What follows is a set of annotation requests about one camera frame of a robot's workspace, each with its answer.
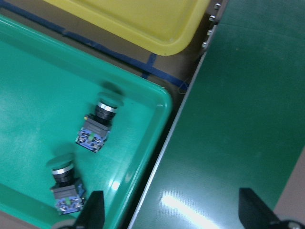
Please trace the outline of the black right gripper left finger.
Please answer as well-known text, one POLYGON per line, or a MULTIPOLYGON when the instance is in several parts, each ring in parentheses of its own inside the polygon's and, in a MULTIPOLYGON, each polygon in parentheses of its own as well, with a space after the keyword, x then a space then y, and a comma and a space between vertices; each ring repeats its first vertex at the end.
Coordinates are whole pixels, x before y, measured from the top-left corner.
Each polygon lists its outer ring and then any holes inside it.
POLYGON ((105 223, 103 191, 93 191, 81 213, 72 225, 73 229, 102 229, 105 223))

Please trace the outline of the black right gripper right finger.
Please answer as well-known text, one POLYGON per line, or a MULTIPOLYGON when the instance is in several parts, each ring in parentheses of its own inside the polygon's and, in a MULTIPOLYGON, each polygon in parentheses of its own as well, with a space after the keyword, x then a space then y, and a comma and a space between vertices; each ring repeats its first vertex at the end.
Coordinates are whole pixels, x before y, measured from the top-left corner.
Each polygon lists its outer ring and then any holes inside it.
POLYGON ((239 189, 238 217, 245 229, 278 229, 281 224, 251 188, 239 189))

